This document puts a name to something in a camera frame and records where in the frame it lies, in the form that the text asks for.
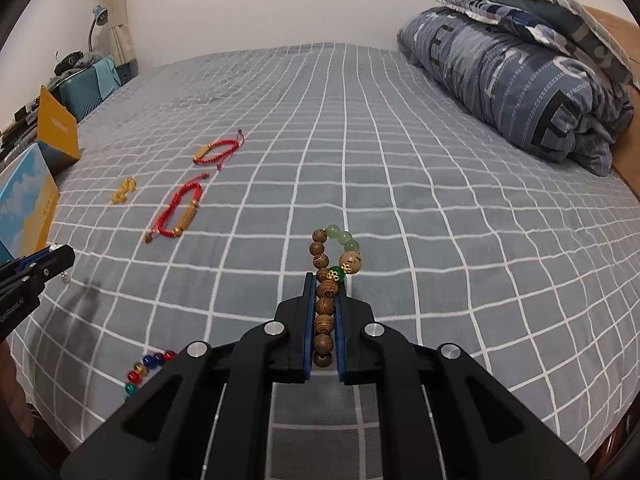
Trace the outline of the person left hand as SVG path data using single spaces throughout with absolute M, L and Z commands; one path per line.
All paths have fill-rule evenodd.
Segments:
M 26 437 L 34 430 L 34 416 L 26 402 L 25 391 L 17 381 L 16 365 L 6 341 L 0 346 L 0 392 L 11 415 Z

